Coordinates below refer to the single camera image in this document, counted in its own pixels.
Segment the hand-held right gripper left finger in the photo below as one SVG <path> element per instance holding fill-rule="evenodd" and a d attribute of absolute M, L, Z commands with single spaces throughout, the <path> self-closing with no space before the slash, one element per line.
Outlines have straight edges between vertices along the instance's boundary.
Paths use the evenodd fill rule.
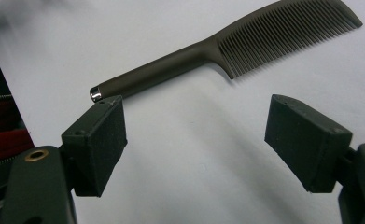
<path fill-rule="evenodd" d="M 63 134 L 77 196 L 101 197 L 127 145 L 121 96 L 95 103 Z"/>

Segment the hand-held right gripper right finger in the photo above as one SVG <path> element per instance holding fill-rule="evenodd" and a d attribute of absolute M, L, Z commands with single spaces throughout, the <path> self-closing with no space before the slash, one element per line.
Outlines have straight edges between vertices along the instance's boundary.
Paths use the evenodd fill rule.
<path fill-rule="evenodd" d="M 313 193 L 330 193 L 337 159 L 349 148 L 352 133 L 294 98 L 271 97 L 264 141 Z"/>

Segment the dark brown comb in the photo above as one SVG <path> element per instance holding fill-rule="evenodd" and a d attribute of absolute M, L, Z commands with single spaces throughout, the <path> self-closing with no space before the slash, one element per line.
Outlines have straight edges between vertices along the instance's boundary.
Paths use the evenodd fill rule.
<path fill-rule="evenodd" d="M 341 0 L 279 0 L 219 32 L 90 89 L 94 102 L 128 97 L 193 70 L 218 65 L 230 79 L 362 26 Z"/>

